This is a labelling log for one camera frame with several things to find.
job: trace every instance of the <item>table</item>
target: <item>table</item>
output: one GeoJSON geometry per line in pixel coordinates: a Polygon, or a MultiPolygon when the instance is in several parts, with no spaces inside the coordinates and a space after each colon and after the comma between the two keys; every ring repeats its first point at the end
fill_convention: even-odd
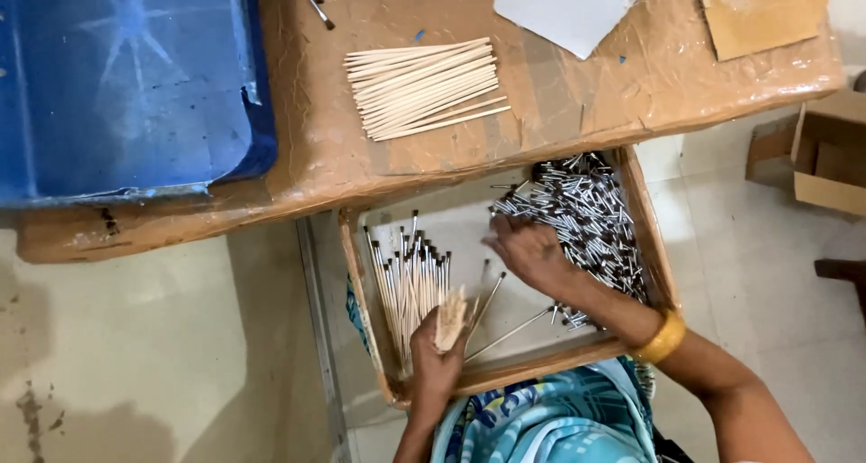
{"type": "Polygon", "coordinates": [[[717,62],[698,0],[638,0],[586,61],[493,13],[493,0],[260,0],[280,157],[211,197],[22,214],[18,253],[92,261],[336,206],[390,201],[515,165],[704,128],[844,85],[817,38],[717,62]],[[366,139],[342,59],[352,50],[489,36],[510,112],[388,142],[366,139]]]}

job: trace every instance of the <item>blue patterned clothing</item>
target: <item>blue patterned clothing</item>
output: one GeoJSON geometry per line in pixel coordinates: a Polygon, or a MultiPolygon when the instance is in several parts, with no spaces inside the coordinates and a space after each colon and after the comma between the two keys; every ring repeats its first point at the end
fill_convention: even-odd
{"type": "Polygon", "coordinates": [[[649,404],[624,363],[593,363],[452,403],[430,461],[655,461],[649,404]]]}

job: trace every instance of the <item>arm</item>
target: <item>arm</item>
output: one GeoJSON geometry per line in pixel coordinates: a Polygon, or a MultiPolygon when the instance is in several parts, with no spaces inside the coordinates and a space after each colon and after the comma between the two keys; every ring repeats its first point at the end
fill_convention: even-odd
{"type": "Polygon", "coordinates": [[[442,419],[463,369],[463,352],[467,336],[457,338],[448,353],[439,354],[434,346],[439,308],[434,308],[412,333],[412,374],[415,387],[409,422],[400,438],[394,463],[429,461],[433,447],[433,432],[442,419]]]}
{"type": "MultiPolygon", "coordinates": [[[[551,227],[506,216],[493,218],[491,227],[496,238],[485,243],[517,277],[589,315],[629,349],[643,347],[661,329],[662,314],[572,265],[551,227]]],[[[764,383],[725,350],[690,330],[657,367],[703,403],[722,462],[813,461],[764,383]]]]}

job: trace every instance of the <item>woman's right hand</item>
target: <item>woman's right hand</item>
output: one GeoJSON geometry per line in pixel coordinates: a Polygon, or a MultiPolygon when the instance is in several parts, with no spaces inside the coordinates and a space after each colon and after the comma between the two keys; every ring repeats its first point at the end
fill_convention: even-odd
{"type": "Polygon", "coordinates": [[[490,220],[491,236],[482,243],[492,248],[526,285],[563,300],[586,275],[568,261],[556,231],[528,218],[497,214],[490,220]]]}

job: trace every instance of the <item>woman's left hand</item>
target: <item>woman's left hand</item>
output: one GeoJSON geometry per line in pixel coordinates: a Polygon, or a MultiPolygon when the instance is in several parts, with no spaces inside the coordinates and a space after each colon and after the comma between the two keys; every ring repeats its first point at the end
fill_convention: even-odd
{"type": "Polygon", "coordinates": [[[468,336],[463,333],[448,353],[440,355],[434,344],[439,308],[434,308],[418,329],[412,333],[412,371],[415,390],[412,413],[428,416],[439,422],[463,369],[463,352],[468,336]]]}

